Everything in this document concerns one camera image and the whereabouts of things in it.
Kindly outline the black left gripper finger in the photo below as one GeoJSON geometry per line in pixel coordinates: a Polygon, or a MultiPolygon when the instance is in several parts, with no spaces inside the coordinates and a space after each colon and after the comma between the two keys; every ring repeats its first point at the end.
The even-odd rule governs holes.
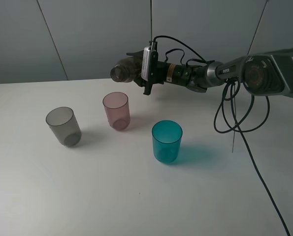
{"type": "Polygon", "coordinates": [[[143,80],[142,78],[135,78],[133,80],[139,87],[145,87],[146,86],[146,81],[143,80]]]}

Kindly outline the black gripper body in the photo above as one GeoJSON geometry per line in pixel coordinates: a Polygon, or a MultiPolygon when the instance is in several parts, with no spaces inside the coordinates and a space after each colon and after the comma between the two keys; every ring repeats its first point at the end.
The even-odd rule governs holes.
{"type": "Polygon", "coordinates": [[[170,83],[178,86],[187,86],[190,83],[192,69],[183,65],[159,61],[155,72],[155,84],[170,83]]]}

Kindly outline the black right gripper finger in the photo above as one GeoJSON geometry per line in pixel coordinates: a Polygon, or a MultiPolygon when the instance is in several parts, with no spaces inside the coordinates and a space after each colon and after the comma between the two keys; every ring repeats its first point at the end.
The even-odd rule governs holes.
{"type": "Polygon", "coordinates": [[[129,57],[136,57],[136,58],[140,58],[143,59],[143,55],[144,55],[144,51],[138,51],[138,52],[133,52],[133,53],[126,53],[127,56],[129,57]]]}

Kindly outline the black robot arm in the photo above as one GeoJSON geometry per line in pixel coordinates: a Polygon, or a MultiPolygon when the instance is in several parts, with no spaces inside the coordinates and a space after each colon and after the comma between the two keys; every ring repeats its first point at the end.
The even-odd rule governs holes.
{"type": "Polygon", "coordinates": [[[227,63],[208,61],[198,67],[159,61],[157,52],[143,60],[143,53],[129,54],[137,62],[128,67],[122,79],[144,87],[145,95],[154,84],[170,83],[205,93],[208,88],[234,80],[254,96],[293,98],[293,48],[242,56],[227,63]]]}

